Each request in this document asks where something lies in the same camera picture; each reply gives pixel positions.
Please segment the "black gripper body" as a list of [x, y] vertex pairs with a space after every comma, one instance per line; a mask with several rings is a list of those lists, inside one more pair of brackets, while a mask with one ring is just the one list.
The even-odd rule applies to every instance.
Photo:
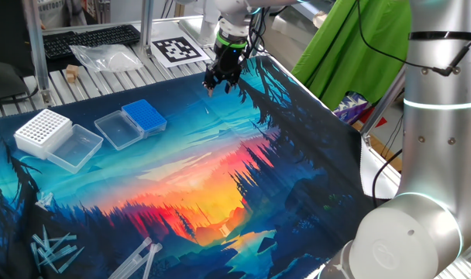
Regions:
[[239, 74], [242, 70], [239, 58], [244, 51], [243, 48], [235, 48], [228, 45], [214, 45], [215, 61], [211, 66], [216, 76], [231, 76]]

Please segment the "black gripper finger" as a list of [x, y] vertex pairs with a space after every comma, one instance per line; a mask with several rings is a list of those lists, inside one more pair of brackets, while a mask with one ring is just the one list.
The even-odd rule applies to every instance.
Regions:
[[207, 90], [208, 96], [210, 98], [213, 96], [213, 91], [215, 90], [215, 87], [217, 86], [217, 84], [218, 84], [218, 81], [216, 79], [215, 70], [213, 68], [213, 65], [209, 64], [206, 67], [205, 79], [203, 80], [202, 85]]
[[225, 93], [229, 94], [230, 91], [238, 84], [241, 70], [225, 71], [224, 78], [226, 79]]

